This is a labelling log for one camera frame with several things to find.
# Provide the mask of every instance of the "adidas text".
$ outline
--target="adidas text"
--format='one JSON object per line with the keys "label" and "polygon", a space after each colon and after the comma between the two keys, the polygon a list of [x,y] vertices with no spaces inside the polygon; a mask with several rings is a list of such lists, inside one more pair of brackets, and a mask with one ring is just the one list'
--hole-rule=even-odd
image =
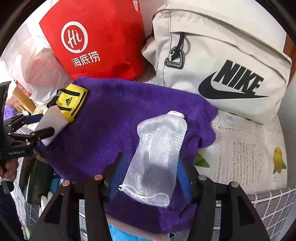
{"label": "adidas text", "polygon": [[67,105],[67,106],[69,106],[69,105],[70,105],[70,103],[71,103],[71,101],[72,101],[72,97],[71,97],[71,98],[69,98],[69,99],[66,99],[66,105]]}

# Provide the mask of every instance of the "white wall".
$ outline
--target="white wall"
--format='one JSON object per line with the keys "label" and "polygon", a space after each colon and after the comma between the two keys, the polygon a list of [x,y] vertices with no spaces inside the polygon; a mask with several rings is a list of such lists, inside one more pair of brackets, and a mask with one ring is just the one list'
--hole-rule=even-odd
{"label": "white wall", "polygon": [[283,130],[287,160],[288,187],[296,186],[296,74],[287,87],[278,112]]}

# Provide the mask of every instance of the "plastic bag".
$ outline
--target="plastic bag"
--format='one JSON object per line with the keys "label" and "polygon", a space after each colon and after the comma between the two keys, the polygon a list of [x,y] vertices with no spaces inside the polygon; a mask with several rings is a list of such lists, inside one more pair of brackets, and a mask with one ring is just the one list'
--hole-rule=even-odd
{"label": "plastic bag", "polygon": [[137,80],[146,69],[137,0],[60,0],[39,24],[73,80],[82,76]]}
{"label": "plastic bag", "polygon": [[47,40],[42,36],[33,38],[27,26],[16,32],[1,60],[24,94],[43,104],[72,82]]}

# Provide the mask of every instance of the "light blue cloth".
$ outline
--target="light blue cloth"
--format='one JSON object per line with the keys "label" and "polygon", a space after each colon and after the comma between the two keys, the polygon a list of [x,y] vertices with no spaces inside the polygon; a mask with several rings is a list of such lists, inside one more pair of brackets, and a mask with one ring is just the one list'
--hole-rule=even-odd
{"label": "light blue cloth", "polygon": [[52,193],[55,193],[56,191],[57,191],[57,189],[58,189],[58,187],[59,187],[59,185],[60,185],[60,181],[61,181],[61,178],[60,177],[58,177],[58,178],[53,178],[52,179],[52,183],[51,183],[51,185],[50,185],[50,191],[52,192]]}
{"label": "light blue cloth", "polygon": [[150,241],[148,239],[143,239],[140,237],[133,236],[131,234],[127,234],[122,232],[118,228],[109,225],[110,233],[112,236],[113,241]]}

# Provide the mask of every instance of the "nike swoosh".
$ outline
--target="nike swoosh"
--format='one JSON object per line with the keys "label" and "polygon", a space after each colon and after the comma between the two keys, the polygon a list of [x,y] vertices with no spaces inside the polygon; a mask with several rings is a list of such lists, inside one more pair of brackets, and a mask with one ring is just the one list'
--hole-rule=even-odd
{"label": "nike swoosh", "polygon": [[236,93],[229,91],[219,91],[213,88],[211,80],[214,74],[203,80],[198,87],[198,92],[207,99],[250,99],[250,98],[263,98],[268,96],[252,95],[248,93]]}

